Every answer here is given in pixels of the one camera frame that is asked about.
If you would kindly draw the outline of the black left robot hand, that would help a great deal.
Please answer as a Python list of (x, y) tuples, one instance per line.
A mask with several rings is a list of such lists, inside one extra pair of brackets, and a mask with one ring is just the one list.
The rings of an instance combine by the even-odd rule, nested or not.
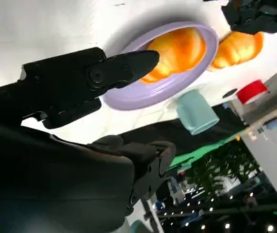
[(221, 10), (234, 32), (277, 33), (277, 0), (230, 0)]

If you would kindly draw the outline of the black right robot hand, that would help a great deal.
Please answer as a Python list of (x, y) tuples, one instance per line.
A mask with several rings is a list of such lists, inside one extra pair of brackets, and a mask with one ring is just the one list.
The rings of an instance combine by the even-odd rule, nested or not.
[(109, 233), (167, 177), (176, 148), (117, 135), (72, 143), (22, 126), (56, 129), (101, 108), (100, 96), (151, 72), (154, 50), (107, 57), (90, 48), (24, 64), (0, 87), (0, 233)]

